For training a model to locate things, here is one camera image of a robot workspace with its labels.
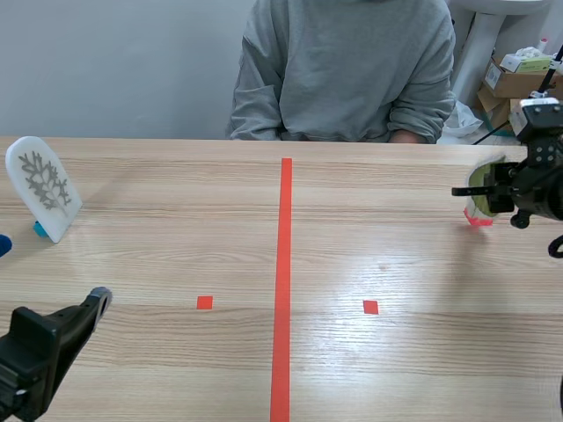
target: white bottle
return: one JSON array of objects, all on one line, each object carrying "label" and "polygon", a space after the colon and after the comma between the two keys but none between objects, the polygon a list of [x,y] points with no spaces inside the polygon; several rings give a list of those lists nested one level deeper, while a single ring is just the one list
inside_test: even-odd
[{"label": "white bottle", "polygon": [[545,51],[545,48],[547,47],[547,43],[549,41],[547,40],[547,38],[542,38],[541,41],[539,41],[539,44],[537,44],[537,49],[543,53]]}]

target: teal stand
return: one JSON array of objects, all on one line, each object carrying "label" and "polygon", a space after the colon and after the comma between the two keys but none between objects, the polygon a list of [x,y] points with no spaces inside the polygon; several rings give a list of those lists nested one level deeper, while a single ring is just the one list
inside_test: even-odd
[{"label": "teal stand", "polygon": [[37,233],[37,236],[39,237],[49,237],[49,235],[47,234],[45,229],[43,229],[43,226],[41,226],[39,222],[35,222],[35,224],[33,225],[33,231]]}]

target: blue object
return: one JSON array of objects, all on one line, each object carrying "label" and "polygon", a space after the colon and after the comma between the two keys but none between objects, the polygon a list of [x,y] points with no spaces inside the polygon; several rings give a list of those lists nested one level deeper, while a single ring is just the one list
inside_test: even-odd
[{"label": "blue object", "polygon": [[37,233],[37,236],[39,237],[49,237],[49,235],[47,234],[45,229],[43,229],[43,226],[41,226],[39,222],[35,222],[35,224],[33,225],[33,231]]},{"label": "blue object", "polygon": [[0,235],[0,258],[11,251],[11,240],[9,237]]}]

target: table surface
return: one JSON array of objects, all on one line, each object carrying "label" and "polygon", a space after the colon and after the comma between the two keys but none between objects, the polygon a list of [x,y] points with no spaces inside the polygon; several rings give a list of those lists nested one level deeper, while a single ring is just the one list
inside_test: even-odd
[{"label": "table surface", "polygon": [[522,149],[47,142],[84,208],[60,244],[39,239],[0,170],[14,243],[0,332],[17,306],[49,313],[97,286],[114,302],[43,420],[269,420],[285,156],[293,421],[560,420],[563,279],[547,245],[563,226],[473,230],[450,197],[478,159]]}]

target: gray hoodie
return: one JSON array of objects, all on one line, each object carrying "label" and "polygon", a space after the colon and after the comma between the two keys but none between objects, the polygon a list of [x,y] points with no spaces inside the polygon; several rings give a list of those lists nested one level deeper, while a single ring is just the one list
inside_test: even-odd
[{"label": "gray hoodie", "polygon": [[227,135],[388,142],[440,137],[455,34],[444,0],[258,0]]}]

